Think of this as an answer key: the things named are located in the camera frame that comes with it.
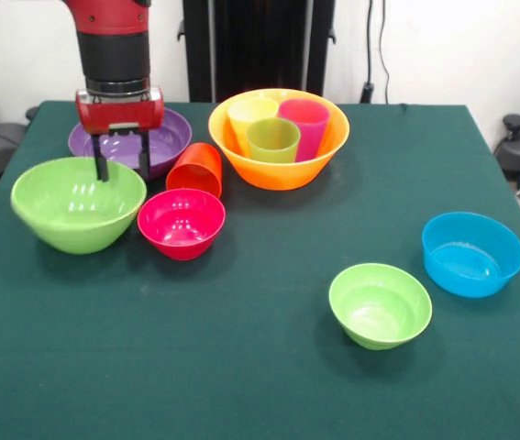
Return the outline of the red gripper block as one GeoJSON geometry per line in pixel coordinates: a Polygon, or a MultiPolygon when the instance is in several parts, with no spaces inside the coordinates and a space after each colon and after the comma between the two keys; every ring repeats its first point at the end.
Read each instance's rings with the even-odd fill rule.
{"type": "Polygon", "coordinates": [[[109,179],[106,158],[100,148],[100,136],[119,130],[140,131],[139,172],[149,179],[149,131],[161,126],[164,117],[163,94],[158,86],[145,93],[121,97],[98,96],[81,89],[75,96],[76,109],[84,131],[91,134],[97,180],[109,179]]]}

